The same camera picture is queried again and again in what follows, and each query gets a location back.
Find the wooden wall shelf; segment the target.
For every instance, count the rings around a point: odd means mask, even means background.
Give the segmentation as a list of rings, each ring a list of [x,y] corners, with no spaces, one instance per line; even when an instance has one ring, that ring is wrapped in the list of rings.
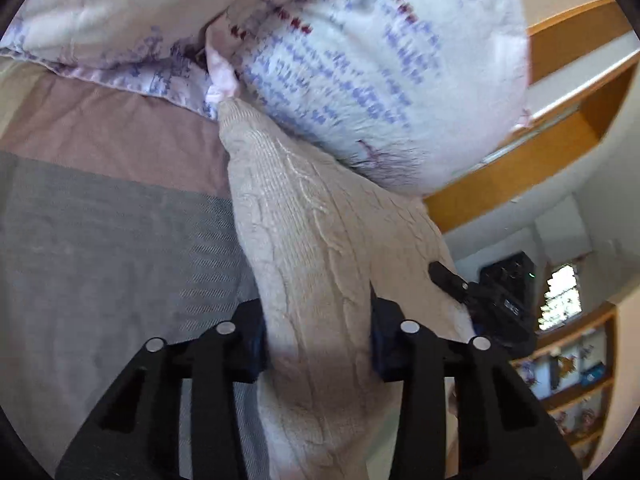
[[[615,382],[616,305],[549,330],[537,349],[512,366],[553,418],[582,468],[604,434]]]

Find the floral pillow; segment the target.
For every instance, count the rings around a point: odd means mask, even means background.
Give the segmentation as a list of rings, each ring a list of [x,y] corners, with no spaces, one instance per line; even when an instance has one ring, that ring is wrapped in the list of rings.
[[[212,82],[198,56],[206,26],[234,2],[25,0],[1,39],[1,53],[213,119]]]
[[[215,99],[402,194],[442,188],[527,117],[522,0],[236,0],[205,52]]]

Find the patchwork printed bedsheet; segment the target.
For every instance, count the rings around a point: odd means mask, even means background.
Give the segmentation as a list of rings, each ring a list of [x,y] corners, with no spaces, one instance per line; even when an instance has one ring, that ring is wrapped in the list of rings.
[[[2,61],[3,478],[58,479],[82,424],[148,340],[196,339],[259,300],[227,166],[209,119]],[[244,479],[269,474],[262,372],[233,386]],[[195,479],[191,386],[177,479]]]

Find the wooden headboard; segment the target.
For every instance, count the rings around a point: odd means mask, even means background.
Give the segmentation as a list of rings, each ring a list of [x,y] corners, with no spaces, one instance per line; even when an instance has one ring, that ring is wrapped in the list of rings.
[[[451,232],[524,195],[599,146],[639,68],[639,40],[615,0],[594,0],[529,29],[528,122],[482,162],[428,196]]]

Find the beige cable-knit sweater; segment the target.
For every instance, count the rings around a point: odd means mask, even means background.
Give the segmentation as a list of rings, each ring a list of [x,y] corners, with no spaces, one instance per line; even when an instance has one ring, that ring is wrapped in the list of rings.
[[[371,364],[372,297],[442,338],[473,335],[434,285],[450,264],[424,207],[287,136],[238,99],[218,108],[235,229],[253,270],[270,364],[258,413],[273,479],[364,479],[397,426],[401,386]]]

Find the right floral pillow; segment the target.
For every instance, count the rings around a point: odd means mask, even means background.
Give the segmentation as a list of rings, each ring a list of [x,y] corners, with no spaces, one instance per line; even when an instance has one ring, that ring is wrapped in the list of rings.
[[[527,117],[522,0],[236,0],[205,52],[215,99],[402,194],[442,188]]]

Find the left floral pillow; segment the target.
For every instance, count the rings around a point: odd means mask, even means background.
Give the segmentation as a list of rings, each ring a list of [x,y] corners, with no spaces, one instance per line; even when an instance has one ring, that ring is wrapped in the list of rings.
[[[212,82],[198,56],[206,26],[234,2],[25,0],[1,39],[1,53],[213,119]]]

